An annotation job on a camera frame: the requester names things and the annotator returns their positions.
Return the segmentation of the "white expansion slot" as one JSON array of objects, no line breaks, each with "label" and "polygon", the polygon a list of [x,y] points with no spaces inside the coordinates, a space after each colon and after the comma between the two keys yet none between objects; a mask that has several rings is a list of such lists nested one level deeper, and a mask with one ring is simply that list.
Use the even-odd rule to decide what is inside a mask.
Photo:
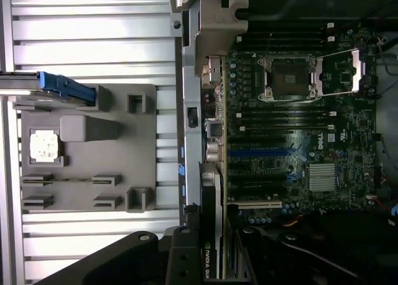
[{"label": "white expansion slot", "polygon": [[228,202],[228,205],[237,205],[241,209],[275,209],[282,208],[282,201],[267,200],[267,201],[240,201]]}]

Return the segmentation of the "blue expansion slot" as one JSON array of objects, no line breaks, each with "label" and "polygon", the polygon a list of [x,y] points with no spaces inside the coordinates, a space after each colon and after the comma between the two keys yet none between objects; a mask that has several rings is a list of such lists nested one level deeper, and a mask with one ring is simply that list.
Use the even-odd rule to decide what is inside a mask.
[{"label": "blue expansion slot", "polygon": [[289,149],[258,149],[258,150],[229,150],[229,157],[266,157],[288,156],[292,153]]}]

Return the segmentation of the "silver chipset heatsink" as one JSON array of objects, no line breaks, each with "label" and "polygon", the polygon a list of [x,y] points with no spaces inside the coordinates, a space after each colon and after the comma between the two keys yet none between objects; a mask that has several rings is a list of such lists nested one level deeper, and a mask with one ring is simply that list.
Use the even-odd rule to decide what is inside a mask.
[{"label": "silver chipset heatsink", "polygon": [[335,164],[310,164],[308,186],[311,192],[330,192],[337,186]]}]

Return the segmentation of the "grey parts rack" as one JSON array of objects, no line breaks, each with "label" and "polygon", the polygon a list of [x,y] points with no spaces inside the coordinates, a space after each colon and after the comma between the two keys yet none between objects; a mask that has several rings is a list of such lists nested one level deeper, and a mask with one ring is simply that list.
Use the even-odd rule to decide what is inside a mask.
[{"label": "grey parts rack", "polygon": [[[156,89],[96,86],[94,106],[17,106],[21,112],[21,207],[32,210],[145,212],[155,206]],[[55,162],[30,158],[30,135],[54,130]],[[22,183],[33,179],[120,176],[119,184]]]}]

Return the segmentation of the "green Dell motherboard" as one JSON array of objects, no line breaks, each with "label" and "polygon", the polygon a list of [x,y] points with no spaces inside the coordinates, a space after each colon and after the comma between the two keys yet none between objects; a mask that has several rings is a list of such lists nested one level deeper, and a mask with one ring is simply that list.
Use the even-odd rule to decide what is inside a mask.
[{"label": "green Dell motherboard", "polygon": [[[270,32],[259,44],[240,43],[226,57],[227,202],[280,200],[282,208],[241,209],[248,226],[291,227],[312,212],[367,210],[378,184],[376,170],[377,47],[375,33],[365,27],[336,33],[321,31]],[[359,49],[366,64],[359,91],[320,98],[311,103],[266,103],[264,69],[257,61],[266,55],[331,54]],[[323,93],[352,87],[351,54],[328,57],[323,63]],[[289,149],[288,156],[229,157],[229,150]],[[330,192],[311,192],[310,164],[335,164],[337,186]]]}]

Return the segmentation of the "silver CPU chip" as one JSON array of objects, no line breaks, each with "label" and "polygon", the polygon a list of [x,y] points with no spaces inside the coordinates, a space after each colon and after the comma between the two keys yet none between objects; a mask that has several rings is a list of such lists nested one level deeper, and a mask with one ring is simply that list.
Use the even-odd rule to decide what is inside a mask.
[{"label": "silver CPU chip", "polygon": [[35,162],[55,162],[59,157],[58,135],[54,130],[36,130],[30,135],[29,149]]}]

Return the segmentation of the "CPU socket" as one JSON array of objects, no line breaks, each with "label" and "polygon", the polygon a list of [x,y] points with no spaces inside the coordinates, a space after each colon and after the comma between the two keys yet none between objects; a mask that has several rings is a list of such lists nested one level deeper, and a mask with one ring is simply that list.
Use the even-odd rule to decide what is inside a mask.
[{"label": "CPU socket", "polygon": [[266,103],[311,103],[323,96],[323,60],[313,55],[266,55],[257,61],[264,69]]}]

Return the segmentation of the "open black PC case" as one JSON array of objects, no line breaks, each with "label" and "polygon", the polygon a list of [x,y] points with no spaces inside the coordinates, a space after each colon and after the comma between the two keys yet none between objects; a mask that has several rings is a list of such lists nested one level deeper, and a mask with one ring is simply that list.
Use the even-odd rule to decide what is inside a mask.
[{"label": "open black PC case", "polygon": [[[221,0],[224,7],[229,0]],[[201,238],[201,174],[204,162],[200,77],[195,75],[195,36],[198,33],[200,0],[170,0],[174,27],[180,37],[176,51],[178,81],[178,182],[181,226],[185,208],[200,208],[198,239],[203,273]],[[321,31],[328,27],[340,33],[365,27],[375,33],[377,47],[376,170],[378,184],[367,210],[312,212],[322,231],[337,237],[374,275],[371,285],[398,285],[398,0],[249,0],[236,12],[248,23],[227,56],[238,44],[259,44],[270,32]],[[245,270],[238,270],[235,244],[228,226],[227,190],[224,189],[223,263],[224,279],[202,285],[251,285]]]}]

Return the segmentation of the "hard disk with blue carrier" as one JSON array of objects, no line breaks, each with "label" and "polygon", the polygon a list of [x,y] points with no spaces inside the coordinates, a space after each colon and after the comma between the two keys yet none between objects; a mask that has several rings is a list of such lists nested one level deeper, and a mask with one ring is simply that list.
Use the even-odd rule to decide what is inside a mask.
[{"label": "hard disk with blue carrier", "polygon": [[94,106],[96,90],[47,72],[0,72],[0,99],[17,106]]}]

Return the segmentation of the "silver socket cover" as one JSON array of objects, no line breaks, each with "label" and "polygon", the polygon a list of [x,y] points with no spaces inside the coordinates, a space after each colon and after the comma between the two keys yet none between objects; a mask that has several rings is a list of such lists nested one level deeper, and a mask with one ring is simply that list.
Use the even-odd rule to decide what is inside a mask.
[{"label": "silver socket cover", "polygon": [[365,76],[366,73],[366,64],[360,58],[360,51],[357,49],[356,51],[350,52],[352,56],[352,66],[354,68],[354,74],[352,75],[352,87],[349,91],[341,91],[336,93],[323,93],[323,82],[321,81],[321,74],[323,73],[323,63],[326,58],[317,60],[315,66],[315,73],[312,75],[312,83],[315,87],[315,98],[320,99],[328,96],[337,96],[337,95],[348,95],[352,93],[357,93],[359,91],[359,86],[361,79]]}]

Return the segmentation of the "thin metal locking lever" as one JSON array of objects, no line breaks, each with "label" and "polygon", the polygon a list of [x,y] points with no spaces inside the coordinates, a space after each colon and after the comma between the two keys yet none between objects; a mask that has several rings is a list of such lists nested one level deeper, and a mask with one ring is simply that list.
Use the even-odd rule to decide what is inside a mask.
[{"label": "thin metal locking lever", "polygon": [[339,52],[333,52],[331,54],[326,54],[326,55],[322,55],[322,56],[318,56],[316,59],[317,60],[321,60],[327,57],[331,57],[331,56],[335,56],[335,55],[340,55],[340,54],[345,54],[348,52],[352,52],[352,51],[356,51],[357,49],[348,49],[348,50],[343,50],[343,51],[339,51]]}]

